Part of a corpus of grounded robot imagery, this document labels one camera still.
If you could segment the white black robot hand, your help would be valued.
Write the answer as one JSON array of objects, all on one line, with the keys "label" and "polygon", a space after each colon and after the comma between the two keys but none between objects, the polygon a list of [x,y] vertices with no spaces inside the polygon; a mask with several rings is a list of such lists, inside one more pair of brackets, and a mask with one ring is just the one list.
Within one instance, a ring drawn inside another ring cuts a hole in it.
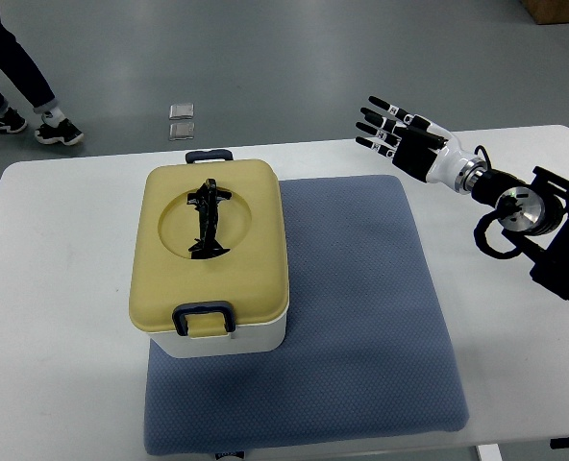
[{"label": "white black robot hand", "polygon": [[357,144],[387,158],[394,167],[424,183],[442,183],[460,194],[472,191],[474,176],[489,169],[485,154],[462,149],[459,139],[433,121],[371,96],[372,108],[356,127]]}]

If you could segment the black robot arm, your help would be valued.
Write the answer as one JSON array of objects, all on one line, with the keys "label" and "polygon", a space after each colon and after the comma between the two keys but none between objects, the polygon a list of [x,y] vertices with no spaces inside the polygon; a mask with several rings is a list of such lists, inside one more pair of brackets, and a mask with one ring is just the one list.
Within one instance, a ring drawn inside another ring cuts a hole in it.
[{"label": "black robot arm", "polygon": [[569,301],[569,181],[536,166],[525,183],[494,169],[482,145],[475,152],[485,166],[469,176],[466,190],[493,207],[473,231],[477,247],[495,259],[525,255],[531,279]]}]

